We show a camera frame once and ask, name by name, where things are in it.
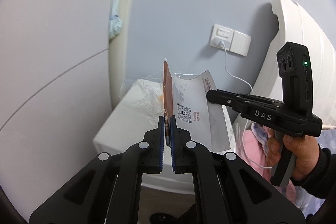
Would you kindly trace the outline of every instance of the qr code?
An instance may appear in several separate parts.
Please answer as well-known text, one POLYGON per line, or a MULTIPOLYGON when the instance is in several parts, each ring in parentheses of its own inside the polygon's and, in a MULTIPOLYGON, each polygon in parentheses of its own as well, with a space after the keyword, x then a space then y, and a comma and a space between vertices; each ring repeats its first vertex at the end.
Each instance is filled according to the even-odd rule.
POLYGON ((177 117, 185 122, 191 123, 191 109, 177 103, 177 117))

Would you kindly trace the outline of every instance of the human hand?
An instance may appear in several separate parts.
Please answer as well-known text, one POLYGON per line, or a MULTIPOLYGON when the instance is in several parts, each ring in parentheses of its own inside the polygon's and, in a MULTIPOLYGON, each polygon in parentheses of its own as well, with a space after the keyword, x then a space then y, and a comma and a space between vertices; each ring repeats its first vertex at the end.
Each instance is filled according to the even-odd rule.
MULTIPOLYGON (((274 166, 280 160, 280 143, 274 137, 274 130, 270 129, 270 138, 267 141, 268 155, 266 162, 269 166, 274 166)), ((305 136, 291 137, 285 135, 283 144, 296 156, 296 165, 292 178, 297 181, 304 180, 314 169, 320 156, 320 146, 315 137, 305 136)))

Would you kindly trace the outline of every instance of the person's arm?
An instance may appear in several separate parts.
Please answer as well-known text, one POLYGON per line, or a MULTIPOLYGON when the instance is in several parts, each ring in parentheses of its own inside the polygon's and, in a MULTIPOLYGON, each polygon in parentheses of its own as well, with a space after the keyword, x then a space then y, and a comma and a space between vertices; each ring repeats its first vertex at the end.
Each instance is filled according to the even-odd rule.
MULTIPOLYGON (((273 137, 273 130, 269 134, 266 161, 274 166, 280 160, 280 144, 273 137)), ((293 184, 302 186, 317 198, 326 198, 336 182, 336 155, 331 155, 329 149, 320 149, 316 138, 311 136, 293 138, 285 135, 283 144, 297 157, 291 178, 293 184)))

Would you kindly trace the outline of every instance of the pink clothing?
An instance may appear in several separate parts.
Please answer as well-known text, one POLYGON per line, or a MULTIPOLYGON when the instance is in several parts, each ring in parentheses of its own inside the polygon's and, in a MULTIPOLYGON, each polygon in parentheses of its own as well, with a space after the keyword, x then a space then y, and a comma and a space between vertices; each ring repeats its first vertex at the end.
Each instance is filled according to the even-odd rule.
MULTIPOLYGON (((269 128, 264 127, 265 131, 268 133, 269 128)), ((251 130, 246 130, 243 133, 243 147, 245 153, 242 151, 240 157, 247 162, 254 170, 256 170, 265 180, 269 182, 270 180, 270 169, 265 169, 259 167, 255 163, 251 162, 248 158, 256 162, 261 166, 268 166, 266 162, 266 155, 263 152, 262 145, 255 138, 251 130)), ((292 203, 295 204, 295 187, 290 181, 286 189, 282 187, 276 187, 281 193, 283 193, 292 203)))

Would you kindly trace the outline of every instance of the wooden floor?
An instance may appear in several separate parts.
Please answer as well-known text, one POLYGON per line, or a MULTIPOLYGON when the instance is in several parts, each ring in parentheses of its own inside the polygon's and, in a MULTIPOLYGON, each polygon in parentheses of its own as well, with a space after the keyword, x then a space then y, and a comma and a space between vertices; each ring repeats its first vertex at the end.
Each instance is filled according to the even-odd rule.
POLYGON ((138 222, 150 224, 149 217, 154 213, 166 213, 179 217, 195 203, 193 195, 175 194, 141 188, 138 222))

